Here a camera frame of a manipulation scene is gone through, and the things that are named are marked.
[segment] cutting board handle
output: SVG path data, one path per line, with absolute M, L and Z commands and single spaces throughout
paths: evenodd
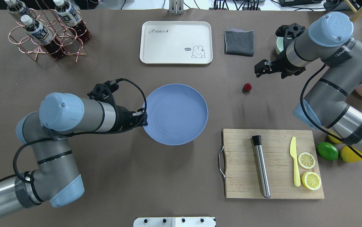
M 220 167 L 220 155 L 223 152 L 223 161 L 224 161 L 224 171 L 226 171 L 226 159 L 225 159 L 225 155 L 224 155 L 224 145 L 221 146 L 221 150 L 219 152 L 219 158 L 217 159 L 217 166 L 219 167 L 220 173 L 223 176 L 223 179 L 226 179 L 226 175 L 224 174 L 224 172 L 222 171 L 221 167 Z

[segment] wooden cutting board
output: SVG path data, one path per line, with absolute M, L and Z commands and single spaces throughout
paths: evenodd
M 264 199 L 258 180 L 255 150 L 252 136 L 262 136 L 263 155 L 270 184 L 271 199 L 323 199 L 322 186 L 308 190 L 293 184 L 293 159 L 289 154 L 290 141 L 296 137 L 297 156 L 302 152 L 311 153 L 316 161 L 312 169 L 299 165 L 300 177 L 307 171 L 319 172 L 318 159 L 312 131 L 309 130 L 265 130 L 265 129 L 223 129 L 225 155 L 225 187 L 227 198 Z

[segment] bunny drawing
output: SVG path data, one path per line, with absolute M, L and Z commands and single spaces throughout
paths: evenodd
M 192 58 L 205 58 L 205 51 L 203 46 L 194 46 L 192 52 Z

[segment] brown table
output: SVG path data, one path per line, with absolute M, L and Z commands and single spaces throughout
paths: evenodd
M 305 81 L 322 65 L 316 61 L 297 77 L 257 79 L 253 66 L 274 59 L 275 30 L 297 22 L 309 26 L 323 12 L 227 12 L 187 10 L 89 10 L 83 18 L 93 34 L 89 56 L 74 65 L 48 56 L 32 62 L 7 41 L 15 24 L 0 10 L 0 178 L 13 173 L 12 159 L 21 145 L 15 126 L 37 111 L 50 92 L 86 97 L 96 83 L 128 78 L 148 95 L 159 86 L 183 83 L 206 99 L 209 120 L 193 142 L 166 146 L 142 128 L 120 135 L 82 135 L 70 139 L 85 193 L 75 202 L 45 204 L 0 219 L 0 226 L 132 226 L 135 217 L 213 216 L 217 226 L 362 226 L 362 161 L 344 163 L 319 158 L 324 200 L 226 199 L 217 169 L 223 128 L 309 129 L 292 115 Z M 212 27 L 213 61 L 204 66 L 145 65 L 139 60 L 141 26 L 148 20 L 198 20 Z M 224 54 L 224 30 L 255 32 L 254 57 Z M 362 19 L 355 24 L 362 41 Z M 250 94 L 241 92 L 251 83 Z M 142 105 L 131 85 L 121 83 L 116 101 L 130 110 Z M 362 111 L 356 93 L 348 103 Z M 316 142 L 326 135 L 314 132 Z M 20 171 L 37 168 L 30 148 L 18 161 Z

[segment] yellow knife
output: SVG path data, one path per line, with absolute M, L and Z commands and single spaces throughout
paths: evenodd
M 299 165 L 297 164 L 296 137 L 291 138 L 290 156 L 293 158 L 293 182 L 296 187 L 300 187 Z

